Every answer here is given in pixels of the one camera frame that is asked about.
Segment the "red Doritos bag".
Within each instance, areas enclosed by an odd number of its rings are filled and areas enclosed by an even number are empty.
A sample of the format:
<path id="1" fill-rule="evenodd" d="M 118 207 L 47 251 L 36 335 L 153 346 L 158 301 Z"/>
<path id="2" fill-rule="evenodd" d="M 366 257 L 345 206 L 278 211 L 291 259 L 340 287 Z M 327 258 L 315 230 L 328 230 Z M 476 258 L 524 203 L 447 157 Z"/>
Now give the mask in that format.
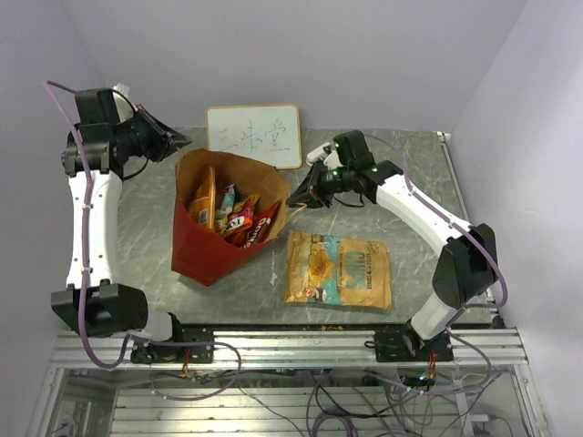
<path id="1" fill-rule="evenodd" d="M 251 227 L 240 239 L 239 248 L 248 249 L 256 243 L 263 242 L 271 227 L 272 221 L 278 214 L 280 205 L 281 200 L 277 200 L 267 209 L 254 215 Z"/>

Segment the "gold kettle chips bag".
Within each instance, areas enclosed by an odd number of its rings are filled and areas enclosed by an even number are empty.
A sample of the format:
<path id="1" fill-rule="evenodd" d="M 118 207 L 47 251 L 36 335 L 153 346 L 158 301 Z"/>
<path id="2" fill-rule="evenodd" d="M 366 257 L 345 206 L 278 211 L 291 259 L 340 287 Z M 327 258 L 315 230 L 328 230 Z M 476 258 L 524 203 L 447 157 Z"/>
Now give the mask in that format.
<path id="1" fill-rule="evenodd" d="M 284 301 L 324 307 L 392 306 L 389 254 L 375 240 L 292 231 Z"/>

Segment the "orange snack bag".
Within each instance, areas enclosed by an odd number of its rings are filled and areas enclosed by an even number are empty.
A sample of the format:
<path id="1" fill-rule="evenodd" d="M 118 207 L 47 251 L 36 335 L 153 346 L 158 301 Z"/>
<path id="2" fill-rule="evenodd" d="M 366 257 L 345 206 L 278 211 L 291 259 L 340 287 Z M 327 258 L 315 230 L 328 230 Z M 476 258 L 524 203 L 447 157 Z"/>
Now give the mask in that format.
<path id="1" fill-rule="evenodd" d="M 192 220 L 207 229 L 213 230 L 216 204 L 216 175 L 213 167 L 203 172 L 203 179 L 189 205 Z"/>

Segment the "red brown paper bag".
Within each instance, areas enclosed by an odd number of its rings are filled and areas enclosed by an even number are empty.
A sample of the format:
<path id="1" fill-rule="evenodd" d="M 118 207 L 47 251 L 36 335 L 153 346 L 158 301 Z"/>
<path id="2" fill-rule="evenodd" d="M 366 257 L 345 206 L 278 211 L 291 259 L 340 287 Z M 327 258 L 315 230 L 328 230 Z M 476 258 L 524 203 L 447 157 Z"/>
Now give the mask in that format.
<path id="1" fill-rule="evenodd" d="M 209 286 L 278 237 L 290 187 L 276 168 L 197 149 L 176 166 L 171 268 Z"/>

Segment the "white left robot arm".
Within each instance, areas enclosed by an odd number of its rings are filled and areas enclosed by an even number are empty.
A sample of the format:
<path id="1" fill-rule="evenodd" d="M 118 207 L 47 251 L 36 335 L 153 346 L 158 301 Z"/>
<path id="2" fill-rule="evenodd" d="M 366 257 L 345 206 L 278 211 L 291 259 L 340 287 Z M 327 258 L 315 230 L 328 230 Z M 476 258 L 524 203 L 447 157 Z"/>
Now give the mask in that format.
<path id="1" fill-rule="evenodd" d="M 191 140 L 132 103 L 122 84 L 73 97 L 79 120 L 68 124 L 61 155 L 73 202 L 73 246 L 66 287 L 52 293 L 52 311 L 101 369 L 126 357 L 139 364 L 181 360 L 191 347 L 178 318 L 152 309 L 142 290 L 122 282 L 118 204 L 131 158 L 160 162 Z"/>

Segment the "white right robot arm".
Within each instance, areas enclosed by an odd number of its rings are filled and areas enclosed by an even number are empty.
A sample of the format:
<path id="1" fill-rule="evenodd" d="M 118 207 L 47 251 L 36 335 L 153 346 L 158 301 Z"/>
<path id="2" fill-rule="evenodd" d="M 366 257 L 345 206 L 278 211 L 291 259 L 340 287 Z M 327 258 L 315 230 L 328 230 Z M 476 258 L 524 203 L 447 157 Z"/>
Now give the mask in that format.
<path id="1" fill-rule="evenodd" d="M 368 136 L 352 130 L 335 136 L 306 158 L 310 166 L 286 203 L 293 208 L 330 207 L 335 195 L 354 192 L 408 225 L 435 252 L 432 294 L 401 328 L 403 353 L 423 359 L 434 342 L 472 307 L 472 299 L 506 283 L 497 265 L 495 232 L 447 211 L 416 187 L 405 164 L 376 161 Z"/>

